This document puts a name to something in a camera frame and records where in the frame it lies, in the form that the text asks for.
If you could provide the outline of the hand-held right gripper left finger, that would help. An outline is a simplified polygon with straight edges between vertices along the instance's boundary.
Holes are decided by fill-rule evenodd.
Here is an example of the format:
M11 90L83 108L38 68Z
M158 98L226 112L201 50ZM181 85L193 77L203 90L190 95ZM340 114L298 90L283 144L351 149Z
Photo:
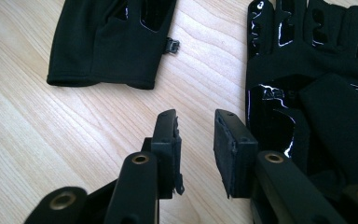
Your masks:
M182 195L185 191L180 171L181 145L176 110L170 109L160 113L151 140L151 152L158 159L160 199L171 199L175 192Z

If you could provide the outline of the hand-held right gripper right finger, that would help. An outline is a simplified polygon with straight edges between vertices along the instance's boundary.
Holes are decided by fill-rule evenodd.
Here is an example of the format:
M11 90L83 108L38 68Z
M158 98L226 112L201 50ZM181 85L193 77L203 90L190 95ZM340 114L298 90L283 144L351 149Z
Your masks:
M226 193L231 198L249 198L258 142L239 119L229 111L216 109L213 152Z

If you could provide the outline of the black glove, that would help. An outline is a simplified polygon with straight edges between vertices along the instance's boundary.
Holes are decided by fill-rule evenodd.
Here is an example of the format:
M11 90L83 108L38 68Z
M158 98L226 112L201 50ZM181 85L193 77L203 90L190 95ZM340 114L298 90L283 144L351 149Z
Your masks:
M152 90L177 0L65 0L53 36L47 83L126 84Z
M253 0L246 125L327 197L358 185L358 6Z

